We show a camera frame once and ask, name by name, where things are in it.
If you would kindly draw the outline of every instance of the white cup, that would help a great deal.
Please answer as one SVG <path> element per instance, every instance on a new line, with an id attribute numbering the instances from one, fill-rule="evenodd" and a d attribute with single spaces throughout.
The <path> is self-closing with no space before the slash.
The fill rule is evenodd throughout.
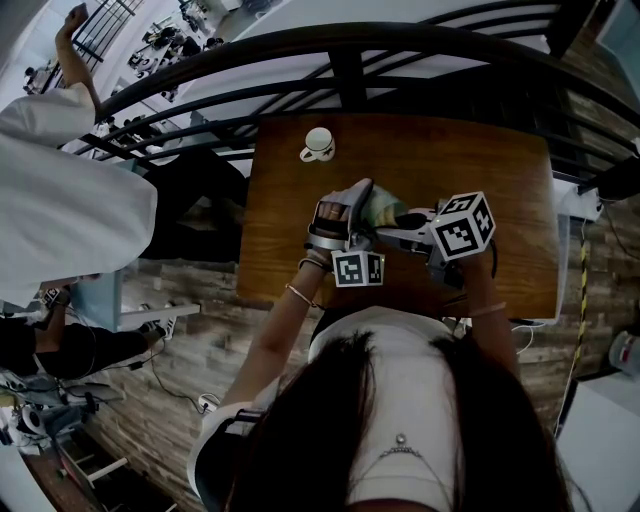
<path id="1" fill-rule="evenodd" d="M 336 153 L 336 141 L 326 128 L 314 128 L 305 138 L 306 147 L 300 152 L 300 160 L 328 162 Z"/>

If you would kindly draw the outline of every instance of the sleeve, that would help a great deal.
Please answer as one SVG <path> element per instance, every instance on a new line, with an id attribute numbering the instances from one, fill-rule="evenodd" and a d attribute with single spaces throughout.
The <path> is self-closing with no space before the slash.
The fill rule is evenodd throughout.
<path id="1" fill-rule="evenodd" d="M 26 308 L 38 293 L 41 283 L 33 284 L 0 284 L 0 300 Z"/>
<path id="2" fill-rule="evenodd" d="M 89 90 L 74 84 L 11 102 L 0 112 L 0 132 L 55 148 L 89 133 L 95 116 Z"/>
<path id="3" fill-rule="evenodd" d="M 35 329 L 20 319 L 0 319 L 0 347 L 0 366 L 13 371 L 35 354 Z"/>
<path id="4" fill-rule="evenodd" d="M 189 479 L 189 484 L 198 496 L 200 496 L 200 493 L 196 486 L 196 463 L 198 461 L 198 455 L 200 455 L 200 450 L 202 450 L 204 445 L 207 444 L 207 441 L 211 439 L 213 434 L 218 430 L 218 427 L 222 425 L 225 420 L 234 418 L 236 414 L 240 412 L 240 409 L 250 409 L 251 406 L 251 402 L 238 402 L 235 404 L 225 405 L 215 411 L 205 413 L 202 420 L 202 431 L 200 433 L 200 437 L 193 445 L 191 454 L 189 455 L 189 460 L 187 461 L 187 477 Z"/>

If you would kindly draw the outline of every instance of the floor below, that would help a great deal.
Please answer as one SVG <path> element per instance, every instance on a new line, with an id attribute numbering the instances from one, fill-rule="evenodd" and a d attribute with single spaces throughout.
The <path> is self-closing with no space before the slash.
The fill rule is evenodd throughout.
<path id="1" fill-rule="evenodd" d="M 624 81 L 615 70 L 600 58 L 592 59 L 594 50 L 588 43 L 579 40 L 577 44 L 583 46 L 573 48 L 567 59 L 583 70 L 593 71 L 594 76 L 602 75 L 601 80 L 615 82 L 615 88 L 607 88 L 623 91 L 619 95 L 624 96 Z M 640 198 L 611 204 L 608 213 L 622 243 L 633 254 L 640 254 Z M 616 331 L 633 320 L 639 298 L 640 260 L 625 254 L 608 217 L 603 215 L 597 223 L 586 226 L 572 221 L 560 318 L 555 325 L 535 329 L 531 346 L 519 356 L 522 381 L 548 426 L 554 424 L 560 410 L 578 336 L 583 228 L 589 306 L 578 373 L 590 373 L 600 366 Z M 129 269 L 125 297 L 130 307 L 142 302 L 162 306 L 167 299 L 202 304 L 200 315 L 178 322 L 176 336 L 154 359 L 157 376 L 167 389 L 197 399 L 202 393 L 223 395 L 231 384 L 257 326 L 270 308 L 270 304 L 238 299 L 235 285 L 233 269 L 215 265 L 140 260 Z M 303 326 L 290 361 L 292 371 L 305 361 L 317 319 L 310 316 Z M 525 347 L 531 336 L 526 328 L 514 334 L 518 348 Z M 189 488 L 185 470 L 201 422 L 192 405 L 163 391 L 150 364 L 135 372 L 105 372 L 95 380 L 119 389 L 125 399 L 101 408 L 88 425 L 90 435 L 114 456 L 126 456 L 133 468 L 146 472 L 176 500 L 179 510 L 203 510 Z"/>

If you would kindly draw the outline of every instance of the white shirt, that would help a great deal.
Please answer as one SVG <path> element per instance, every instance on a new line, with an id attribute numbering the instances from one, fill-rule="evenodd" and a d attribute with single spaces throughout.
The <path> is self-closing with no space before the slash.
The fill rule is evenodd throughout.
<path id="1" fill-rule="evenodd" d="M 373 333 L 370 343 L 374 347 L 376 395 L 371 423 L 353 464 L 354 486 L 348 504 L 395 499 L 441 512 L 451 510 L 459 445 L 455 389 L 443 356 L 429 344 L 430 340 L 450 335 L 450 331 L 431 318 L 372 307 L 320 333 L 311 345 L 309 359 L 328 340 L 349 337 L 356 330 Z M 195 460 L 206 440 L 224 419 L 235 416 L 240 409 L 262 408 L 265 396 L 273 396 L 270 391 L 274 391 L 273 385 L 253 404 L 231 404 L 207 415 L 188 465 L 194 489 Z M 397 446 L 399 434 L 406 438 L 405 446 L 422 458 L 396 453 L 380 459 L 383 452 Z"/>
<path id="2" fill-rule="evenodd" d="M 113 272 L 149 245 L 155 187 L 56 149 L 94 118 L 82 84 L 0 112 L 0 299 L 24 307 L 43 281 Z"/>

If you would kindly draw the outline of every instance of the wooden table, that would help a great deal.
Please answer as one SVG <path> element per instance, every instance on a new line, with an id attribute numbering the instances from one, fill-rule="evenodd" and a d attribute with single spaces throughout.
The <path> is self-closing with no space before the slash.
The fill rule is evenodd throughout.
<path id="1" fill-rule="evenodd" d="M 336 156 L 303 163 L 305 135 L 316 126 L 331 130 Z M 251 171 L 238 295 L 276 300 L 305 255 L 302 244 L 317 201 L 366 177 L 410 207 L 433 207 L 441 198 L 484 191 L 496 220 L 496 282 L 509 316 L 555 316 L 558 231 L 545 141 L 418 116 L 303 115 L 263 122 Z M 327 276 L 316 301 L 465 314 L 466 303 L 442 309 L 460 292 L 430 282 L 423 258 L 386 246 L 376 250 L 386 254 L 384 286 L 337 290 L 333 276 Z"/>

